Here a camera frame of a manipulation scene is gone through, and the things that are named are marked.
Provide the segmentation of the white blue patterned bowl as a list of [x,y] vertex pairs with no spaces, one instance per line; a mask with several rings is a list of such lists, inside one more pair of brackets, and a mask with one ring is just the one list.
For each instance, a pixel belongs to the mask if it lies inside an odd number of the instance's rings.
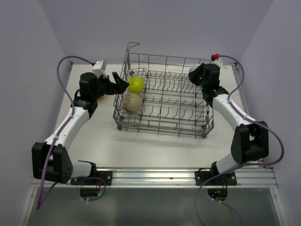
[[190,69],[189,69],[189,76],[199,76],[200,74],[203,73],[203,68],[204,68],[204,64],[196,64],[193,65]]

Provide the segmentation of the orange ribbed bowl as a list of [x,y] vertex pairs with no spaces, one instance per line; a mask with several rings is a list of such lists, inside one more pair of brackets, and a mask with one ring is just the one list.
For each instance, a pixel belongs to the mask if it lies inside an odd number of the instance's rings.
[[102,102],[102,101],[105,101],[107,98],[105,97],[105,96],[103,96],[103,97],[100,97],[97,101],[98,102]]

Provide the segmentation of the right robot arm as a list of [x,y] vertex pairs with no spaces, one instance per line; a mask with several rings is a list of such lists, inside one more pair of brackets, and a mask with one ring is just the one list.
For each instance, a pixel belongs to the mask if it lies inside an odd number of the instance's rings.
[[189,69],[190,82],[201,88],[203,99],[215,109],[234,131],[230,153],[224,158],[212,163],[205,175],[198,176],[220,185],[226,180],[226,171],[257,161],[269,155],[268,131],[256,125],[256,121],[233,102],[229,92],[220,86],[221,67],[215,63],[197,64]]

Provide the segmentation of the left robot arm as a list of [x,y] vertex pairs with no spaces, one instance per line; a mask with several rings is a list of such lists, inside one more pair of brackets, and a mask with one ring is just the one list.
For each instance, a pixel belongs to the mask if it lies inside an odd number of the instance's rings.
[[113,72],[109,77],[94,73],[80,76],[79,89],[71,98],[71,107],[63,122],[44,142],[32,147],[32,171],[35,179],[65,184],[70,179],[81,178],[87,185],[98,179],[96,165],[90,161],[74,162],[68,150],[80,129],[90,120],[98,107],[98,99],[104,95],[123,94],[129,83]]

